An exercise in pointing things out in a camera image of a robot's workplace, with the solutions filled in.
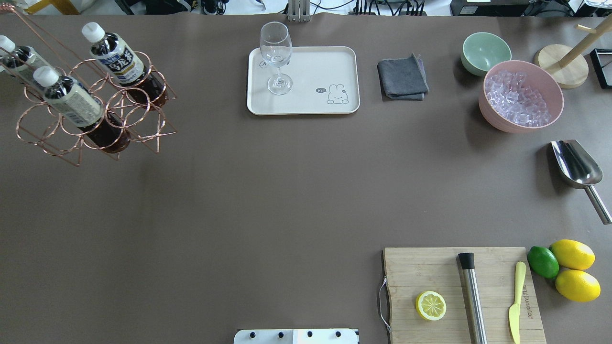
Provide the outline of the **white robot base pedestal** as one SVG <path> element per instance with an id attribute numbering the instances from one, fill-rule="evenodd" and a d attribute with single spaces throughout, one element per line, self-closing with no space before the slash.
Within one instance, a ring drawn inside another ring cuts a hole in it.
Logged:
<path id="1" fill-rule="evenodd" d="M 359 344 L 358 329 L 243 329 L 234 344 Z"/>

